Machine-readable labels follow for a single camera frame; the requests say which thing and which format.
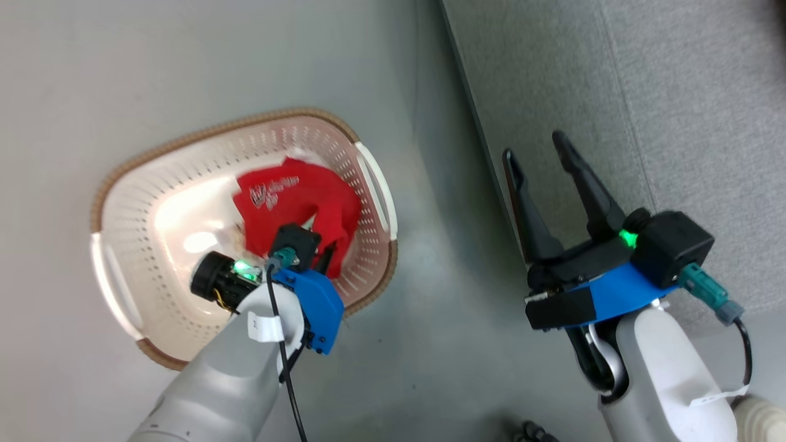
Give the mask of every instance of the gray floor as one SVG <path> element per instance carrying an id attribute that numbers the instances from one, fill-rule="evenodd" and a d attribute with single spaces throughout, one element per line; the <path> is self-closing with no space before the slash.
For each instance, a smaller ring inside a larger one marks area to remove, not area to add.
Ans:
<path id="1" fill-rule="evenodd" d="M 295 370 L 311 439 L 497 440 L 519 417 L 608 439 L 565 336 L 524 320 L 520 260 L 435 3 L 12 0 L 0 56 L 0 439 L 125 440 L 174 376 L 94 283 L 87 214 L 103 175 L 188 131 L 293 105 L 359 133 L 400 225 L 388 291 L 344 323 L 330 357 Z M 763 338 L 784 326 L 751 331 L 775 349 Z M 699 342 L 729 383 L 733 338 Z M 755 387 L 770 392 L 786 361 L 765 353 Z M 260 440 L 295 439 L 282 396 Z"/>

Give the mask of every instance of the white cable clip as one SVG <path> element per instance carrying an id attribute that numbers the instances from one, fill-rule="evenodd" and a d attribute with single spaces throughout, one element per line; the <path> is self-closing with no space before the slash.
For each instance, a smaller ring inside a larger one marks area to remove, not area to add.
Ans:
<path id="1" fill-rule="evenodd" d="M 284 328 L 281 316 L 257 316 L 253 311 L 248 313 L 248 337 L 257 342 L 282 342 Z"/>

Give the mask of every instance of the basket handle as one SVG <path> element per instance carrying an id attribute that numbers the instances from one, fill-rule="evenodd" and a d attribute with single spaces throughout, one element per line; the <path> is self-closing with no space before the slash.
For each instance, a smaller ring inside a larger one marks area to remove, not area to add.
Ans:
<path id="1" fill-rule="evenodd" d="M 390 187 L 387 186 L 385 175 L 382 174 L 382 169 L 376 162 L 374 155 L 371 154 L 363 143 L 356 142 L 354 146 L 360 152 L 360 155 L 358 155 L 360 170 L 364 175 L 365 181 L 369 184 L 369 188 L 372 190 L 371 200 L 374 202 L 376 212 L 380 214 L 382 228 L 391 235 L 391 241 L 395 241 L 396 236 L 399 234 L 399 220 L 395 214 L 393 195 Z M 384 207 L 381 206 L 380 200 L 384 202 Z"/>
<path id="2" fill-rule="evenodd" d="M 90 236 L 90 256 L 93 258 L 93 271 L 104 300 L 115 320 L 131 337 L 139 341 L 144 338 L 139 331 L 142 327 L 141 316 L 133 298 L 115 253 L 101 240 L 101 232 Z"/>

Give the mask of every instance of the brown basket rim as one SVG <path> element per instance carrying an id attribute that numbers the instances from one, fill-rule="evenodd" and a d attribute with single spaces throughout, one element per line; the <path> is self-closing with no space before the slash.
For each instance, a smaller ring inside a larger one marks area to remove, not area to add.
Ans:
<path id="1" fill-rule="evenodd" d="M 307 107 L 282 109 L 273 112 L 264 112 L 252 116 L 247 116 L 239 120 L 234 120 L 227 123 L 221 123 L 215 126 L 207 127 L 201 131 L 192 132 L 180 138 L 176 138 L 170 142 L 159 145 L 158 147 L 148 150 L 144 153 L 141 153 L 136 157 L 131 158 L 130 160 L 121 164 L 111 172 L 109 172 L 106 178 L 104 178 L 104 181 L 101 183 L 101 186 L 98 188 L 95 198 L 93 199 L 93 205 L 90 208 L 90 231 L 92 233 L 101 232 L 101 228 L 103 226 L 102 217 L 104 211 L 104 203 L 106 202 L 106 198 L 109 195 L 109 191 L 112 189 L 115 183 L 117 183 L 125 174 L 134 170 L 135 168 L 138 168 L 139 166 L 148 163 L 149 161 L 155 160 L 158 157 L 166 155 L 169 152 L 173 152 L 177 149 L 181 149 L 183 147 L 186 147 L 187 145 L 191 145 L 195 142 L 200 142 L 207 138 L 215 137 L 216 135 L 225 134 L 226 132 L 235 131 L 237 129 L 253 126 L 255 124 L 267 123 L 273 120 L 281 120 L 284 118 L 292 118 L 297 116 L 310 116 L 310 117 L 318 118 L 320 120 L 324 120 L 327 123 L 330 123 L 333 126 L 335 126 L 338 130 L 340 130 L 344 135 L 346 135 L 346 137 L 352 143 L 356 143 L 360 141 L 360 138 L 352 130 L 352 128 L 349 127 L 349 125 L 347 125 L 346 123 L 344 123 L 344 121 L 341 120 L 338 116 L 335 116 L 332 113 L 324 111 L 322 109 L 307 108 Z M 398 242 L 395 240 L 391 241 L 390 244 L 388 245 L 388 250 L 389 250 L 389 254 L 387 259 L 387 266 L 385 267 L 385 272 L 382 275 L 382 279 L 380 280 L 379 284 L 377 284 L 374 290 L 372 290 L 368 295 L 366 295 L 361 300 L 349 306 L 344 311 L 344 318 L 347 318 L 353 315 L 354 313 L 357 313 L 367 305 L 371 304 L 378 297 L 380 297 L 382 292 L 387 288 L 387 285 L 390 284 L 399 257 Z M 164 366 L 170 370 L 180 371 L 188 364 L 188 361 L 173 358 L 172 356 L 169 356 L 168 354 L 162 352 L 147 337 L 137 341 L 137 346 L 153 362 L 158 363 L 159 365 Z"/>

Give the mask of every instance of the white label tag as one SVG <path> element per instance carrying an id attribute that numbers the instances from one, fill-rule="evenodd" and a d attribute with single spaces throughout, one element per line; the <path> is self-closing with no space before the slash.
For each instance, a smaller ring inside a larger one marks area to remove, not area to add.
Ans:
<path id="1" fill-rule="evenodd" d="M 253 311 L 248 313 L 248 337 L 258 342 L 282 342 L 284 329 L 281 327 L 281 316 L 257 316 Z"/>
<path id="2" fill-rule="evenodd" d="M 747 393 L 747 387 L 748 385 L 743 385 L 741 389 L 734 390 L 733 392 L 721 392 L 716 395 L 709 395 L 694 399 L 690 401 L 690 407 L 698 407 L 699 405 L 704 405 L 705 403 L 714 402 L 726 397 L 742 396 L 743 394 Z"/>

